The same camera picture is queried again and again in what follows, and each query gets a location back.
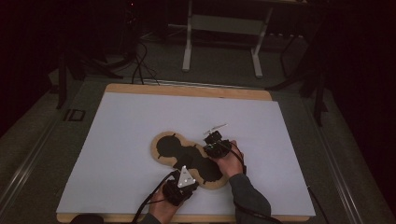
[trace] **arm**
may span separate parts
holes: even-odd
[[[250,180],[244,174],[238,174],[229,179],[233,201],[240,206],[266,216],[271,216],[271,205],[267,199],[251,185]],[[236,223],[271,223],[261,218],[254,217],[239,209],[235,209]]]
[[[232,141],[232,150],[241,159],[244,158],[244,154],[239,151],[235,141]],[[268,203],[267,199],[251,185],[248,177],[243,174],[242,163],[233,153],[228,153],[225,157],[213,159],[213,161],[218,164],[221,172],[229,177],[235,203],[253,212],[271,216],[271,205]],[[271,223],[242,212],[240,209],[235,209],[235,219],[238,224]]]

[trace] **gray floor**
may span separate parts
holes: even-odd
[[[269,36],[264,40],[260,53],[262,79],[254,77],[248,48],[224,45],[214,48],[213,43],[198,41],[198,35],[192,49],[191,70],[182,72],[182,37],[175,35],[167,41],[148,41],[148,38],[143,41],[148,48],[145,64],[152,69],[142,69],[146,83],[156,83],[150,80],[154,74],[162,85],[263,89],[284,80],[279,63],[279,52],[286,43],[282,37]],[[288,71],[297,64],[305,47],[299,40],[286,55]],[[143,54],[144,49],[139,46],[139,55]],[[31,164],[35,169],[27,174],[23,188],[11,197],[10,207],[3,210],[1,223],[57,223],[58,202],[104,89],[111,82],[131,82],[135,67],[136,64],[131,64],[118,71],[125,76],[122,80],[100,77],[93,71],[85,81],[69,80],[69,97],[62,110],[55,108],[57,96],[48,93],[0,139],[0,191],[7,188],[29,152],[39,151],[36,162]],[[330,223],[396,223],[332,94],[325,92],[324,103],[328,112],[322,114],[323,127],[319,128],[312,117],[313,97],[301,98],[298,94],[300,85],[296,83],[271,93],[280,104],[305,181],[317,196]],[[85,119],[82,122],[62,121],[68,108],[86,110]],[[318,202],[312,200],[317,215],[306,223],[326,223]]]

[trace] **cable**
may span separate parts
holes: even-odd
[[[143,81],[142,71],[141,71],[140,66],[141,66],[141,63],[145,60],[146,55],[148,54],[148,48],[146,47],[146,45],[144,45],[144,44],[143,44],[142,42],[140,42],[140,41],[137,42],[137,43],[143,46],[143,48],[145,49],[145,53],[143,54],[143,57],[141,58],[141,61],[140,61],[140,62],[139,62],[139,59],[138,59],[138,57],[137,57],[137,55],[136,55],[137,67],[136,67],[136,69],[134,70],[134,72],[133,72],[133,74],[132,74],[132,84],[134,84],[134,76],[136,75],[137,70],[139,70],[139,76],[140,76],[140,79],[141,79],[142,84],[144,85],[145,83],[144,83],[144,81]]]
[[[274,222],[274,223],[277,223],[277,224],[282,224],[281,221],[279,221],[278,219],[276,219],[276,218],[274,218],[274,217],[269,217],[269,216],[264,215],[264,214],[260,214],[260,213],[257,213],[257,212],[253,212],[253,211],[251,211],[251,210],[249,210],[249,209],[243,207],[243,206],[240,205],[239,203],[236,203],[235,201],[233,201],[233,204],[235,204],[236,209],[238,209],[238,210],[240,210],[241,212],[244,212],[244,213],[246,213],[246,214],[249,214],[249,215],[251,215],[251,216],[253,216],[253,217],[257,217],[257,218],[260,218],[260,219],[263,219],[263,220],[266,220],[266,221],[270,221],[270,222]]]
[[[149,200],[152,198],[152,196],[154,195],[154,193],[157,192],[157,190],[160,188],[160,186],[163,184],[163,182],[165,182],[165,180],[166,180],[167,178],[169,178],[171,175],[176,174],[177,172],[178,172],[178,170],[175,170],[175,171],[171,172],[169,175],[167,175],[166,177],[164,177],[163,180],[160,182],[160,184],[154,189],[154,191],[152,191],[152,192],[150,193],[150,195],[145,199],[145,201],[143,201],[143,202],[140,204],[140,207],[139,207],[139,209],[137,209],[137,212],[136,212],[136,214],[134,215],[134,219],[133,219],[132,222],[131,222],[132,224],[137,223],[137,219],[139,218],[140,214],[142,213],[143,208],[148,204]]]
[[[322,206],[320,205],[317,196],[315,196],[314,191],[312,191],[312,189],[311,189],[310,186],[307,186],[307,188],[308,188],[308,192],[309,192],[309,193],[312,195],[312,197],[315,199],[315,202],[317,202],[317,205],[318,205],[318,207],[319,207],[319,210],[320,210],[321,214],[323,215],[324,219],[326,220],[326,223],[329,224],[329,223],[330,223],[330,222],[329,222],[329,219],[327,219],[327,216],[326,216],[326,214],[324,213],[324,210],[323,210]]]

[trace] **wire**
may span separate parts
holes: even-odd
[[[274,217],[269,217],[267,215],[260,214],[260,213],[254,212],[252,210],[249,210],[246,207],[243,207],[242,205],[240,205],[239,203],[236,203],[235,201],[233,201],[233,204],[235,204],[235,207],[238,210],[240,210],[241,212],[249,214],[249,215],[251,215],[253,217],[257,217],[257,218],[260,218],[260,219],[263,219],[263,220],[267,220],[267,221],[270,221],[270,222],[274,222],[274,223],[277,223],[277,224],[282,224],[281,221],[279,221],[278,219],[276,219]]]
[[[327,216],[326,216],[326,214],[324,213],[324,210],[323,210],[322,206],[320,205],[317,196],[314,194],[314,191],[312,191],[312,189],[311,189],[310,186],[307,186],[307,188],[308,188],[308,192],[309,192],[309,193],[312,195],[312,197],[315,199],[315,202],[317,202],[317,205],[318,205],[318,207],[319,207],[319,210],[320,210],[321,214],[323,215],[324,219],[326,220],[326,223],[329,224],[329,223],[330,223],[330,222],[329,222],[329,219],[327,219]]]
[[[143,201],[143,202],[140,204],[140,207],[139,207],[139,209],[137,209],[137,212],[136,212],[136,214],[134,215],[134,219],[132,220],[131,223],[133,223],[133,224],[137,223],[137,219],[140,217],[140,214],[142,213],[143,208],[148,204],[149,200],[152,198],[152,196],[154,195],[154,193],[157,192],[157,190],[160,188],[160,186],[163,184],[163,182],[165,182],[165,180],[166,180],[167,178],[169,178],[171,175],[175,175],[177,172],[178,172],[178,170],[175,170],[175,171],[171,172],[169,175],[167,175],[166,177],[163,178],[163,180],[162,180],[162,181],[160,182],[160,184],[154,189],[154,191],[152,191],[152,192],[150,193],[150,195],[145,199],[145,201]]]

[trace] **hand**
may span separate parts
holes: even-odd
[[[234,140],[231,141],[231,145],[232,145],[231,150],[234,151],[236,155],[238,155],[241,159],[244,159],[244,154],[241,151],[239,151],[239,149],[236,146],[236,142]],[[242,174],[244,172],[244,168],[241,161],[238,160],[235,157],[235,155],[231,152],[229,152],[223,158],[219,158],[219,159],[211,158],[211,159],[218,164],[221,172],[224,175],[228,176],[229,178],[233,175]]]
[[[163,185],[164,184],[162,184],[158,191],[152,196],[150,201],[154,203],[150,204],[148,212],[156,217],[162,224],[166,224],[171,221],[172,217],[181,205],[174,206],[168,201],[163,200],[165,198],[163,195]]]

